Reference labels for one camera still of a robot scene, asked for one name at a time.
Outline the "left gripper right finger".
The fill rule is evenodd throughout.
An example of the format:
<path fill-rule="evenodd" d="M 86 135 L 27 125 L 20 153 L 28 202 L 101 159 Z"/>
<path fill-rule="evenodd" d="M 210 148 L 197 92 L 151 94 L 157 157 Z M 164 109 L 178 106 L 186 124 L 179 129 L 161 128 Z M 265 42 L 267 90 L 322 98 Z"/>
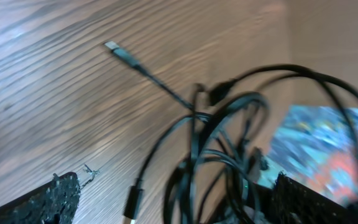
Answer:
<path fill-rule="evenodd" d="M 279 173 L 272 191 L 276 223 L 358 224 L 358 213 Z"/>

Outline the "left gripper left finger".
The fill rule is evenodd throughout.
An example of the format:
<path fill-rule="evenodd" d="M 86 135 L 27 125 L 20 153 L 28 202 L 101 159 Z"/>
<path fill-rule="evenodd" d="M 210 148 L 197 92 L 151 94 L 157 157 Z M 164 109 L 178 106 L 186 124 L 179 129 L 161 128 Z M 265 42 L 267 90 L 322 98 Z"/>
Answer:
<path fill-rule="evenodd" d="M 85 167 L 91 178 L 80 184 L 75 172 L 53 179 L 0 207 L 0 224 L 71 224 L 77 211 L 81 190 L 100 173 Z"/>

